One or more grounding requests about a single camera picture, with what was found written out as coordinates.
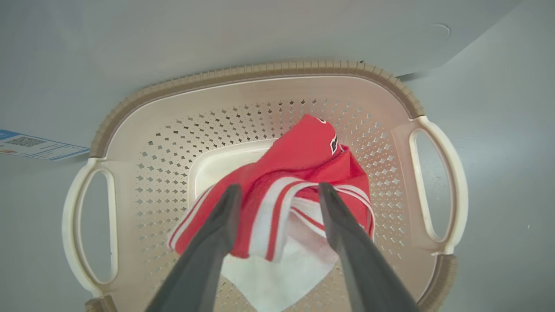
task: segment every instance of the laundry basket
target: laundry basket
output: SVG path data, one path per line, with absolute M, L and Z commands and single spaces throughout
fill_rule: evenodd
M 177 261 L 178 254 L 166 245 L 167 235 L 189 203 L 238 165 L 258 159 L 303 114 L 331 123 L 339 142 L 350 146 L 370 180 L 376 246 L 421 309 L 437 310 L 455 278 L 452 253 L 467 218 L 461 162 L 399 79 L 368 64 L 326 61 L 196 74 L 146 87 L 117 105 L 97 131 L 63 212 L 69 265 L 95 297 L 87 309 L 143 311 Z M 451 217 L 444 238 L 431 224 L 417 132 L 434 143 L 450 182 Z M 230 155 L 242 155 L 242 160 L 226 163 Z M 97 173 L 106 176 L 109 188 L 108 281 L 99 281 L 92 272 L 80 235 L 83 198 Z M 338 263 L 288 311 L 349 309 Z M 214 310 L 254 311 L 223 277 Z

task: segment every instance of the label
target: label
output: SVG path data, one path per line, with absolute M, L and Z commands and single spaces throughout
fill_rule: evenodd
M 86 147 L 0 129 L 0 154 L 56 161 L 88 152 Z

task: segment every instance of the qr code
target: qr code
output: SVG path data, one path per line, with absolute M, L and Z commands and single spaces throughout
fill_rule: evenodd
M 13 144 L 13 145 L 19 145 L 19 146 L 25 146 L 25 147 L 32 147 L 35 145 L 39 145 L 41 143 L 46 143 L 47 141 L 42 141 L 39 139 L 35 139 L 35 138 L 30 138 L 30 137 L 20 137 L 17 139 L 13 139 L 10 141 L 6 141 L 5 143 L 9 143 L 9 144 Z

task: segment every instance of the white basket handle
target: white basket handle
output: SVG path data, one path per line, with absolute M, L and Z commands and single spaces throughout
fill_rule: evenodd
M 416 121 L 418 128 L 411 133 L 409 142 L 426 231 L 433 241 L 441 244 L 444 254 L 452 254 L 455 246 L 461 241 L 468 217 L 468 186 L 466 184 L 465 171 L 463 170 L 457 151 L 445 133 L 435 123 L 430 122 L 426 116 L 418 117 Z M 446 168 L 447 178 L 449 180 L 451 191 L 451 215 L 447 232 L 443 238 L 436 235 L 430 218 L 430 210 L 428 208 L 426 191 L 416 148 L 416 135 L 419 131 L 426 133 L 436 147 L 443 165 Z
M 92 271 L 81 237 L 81 212 L 83 200 L 89 187 L 90 181 L 97 173 L 103 173 L 108 182 L 108 208 L 110 222 L 110 251 L 111 251 L 111 277 L 108 281 L 100 281 Z M 84 289 L 90 291 L 93 296 L 103 295 L 105 286 L 116 276 L 118 271 L 118 245 L 116 237 L 116 210 L 115 210 L 115 181 L 113 174 L 102 165 L 99 158 L 89 158 L 87 164 L 79 170 L 69 188 L 65 198 L 62 214 L 62 240 L 65 257 L 69 267 Z

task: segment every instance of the red garment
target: red garment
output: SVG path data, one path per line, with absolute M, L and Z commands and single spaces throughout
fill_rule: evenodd
M 169 246 L 181 254 L 222 194 L 238 183 L 243 191 L 239 229 L 232 255 L 250 254 L 279 261 L 290 213 L 325 237 L 319 182 L 334 186 L 358 223 L 374 237 L 368 177 L 348 147 L 337 142 L 333 126 L 304 115 L 253 164 L 245 165 L 205 190 L 172 231 Z

